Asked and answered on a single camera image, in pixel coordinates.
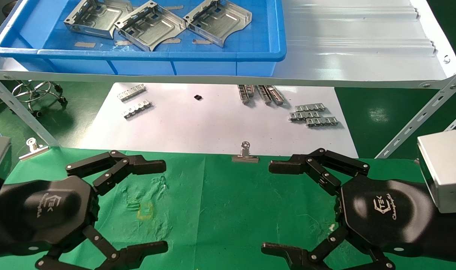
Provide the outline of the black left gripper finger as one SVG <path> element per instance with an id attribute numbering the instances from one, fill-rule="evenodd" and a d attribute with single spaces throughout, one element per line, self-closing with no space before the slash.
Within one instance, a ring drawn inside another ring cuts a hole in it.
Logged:
<path id="1" fill-rule="evenodd" d="M 103 172 L 93 181 L 93 189 L 97 195 L 106 195 L 118 183 L 130 174 L 137 176 L 163 173 L 167 169 L 164 160 L 147 161 L 142 155 L 125 155 L 111 150 L 95 155 L 66 166 L 68 176 L 84 178 Z"/>

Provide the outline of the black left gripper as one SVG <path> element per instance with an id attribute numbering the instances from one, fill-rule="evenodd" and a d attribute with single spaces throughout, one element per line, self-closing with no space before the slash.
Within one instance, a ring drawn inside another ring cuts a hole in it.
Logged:
<path id="1" fill-rule="evenodd" d="M 133 270 L 145 257 L 168 251 L 166 241 L 115 250 L 93 227 L 99 209 L 94 188 L 77 176 L 6 183 L 0 188 L 0 257 L 49 250 L 36 262 L 38 270 L 86 270 L 59 258 L 89 239 L 106 257 L 96 270 Z"/>

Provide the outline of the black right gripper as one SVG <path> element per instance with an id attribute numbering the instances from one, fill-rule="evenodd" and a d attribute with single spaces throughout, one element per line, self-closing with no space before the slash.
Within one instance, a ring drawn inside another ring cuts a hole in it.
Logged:
<path id="1" fill-rule="evenodd" d="M 356 177 L 342 185 L 328 169 L 355 177 L 367 176 L 370 166 L 324 148 L 269 163 L 270 173 L 305 173 L 329 195 L 340 194 L 345 227 L 338 227 L 312 251 L 263 242 L 262 253 L 284 258 L 290 270 L 330 270 L 324 259 L 346 239 L 372 259 L 348 270 L 395 270 L 395 264 L 382 251 L 403 257 L 449 259 L 443 225 L 446 219 L 425 184 Z"/>

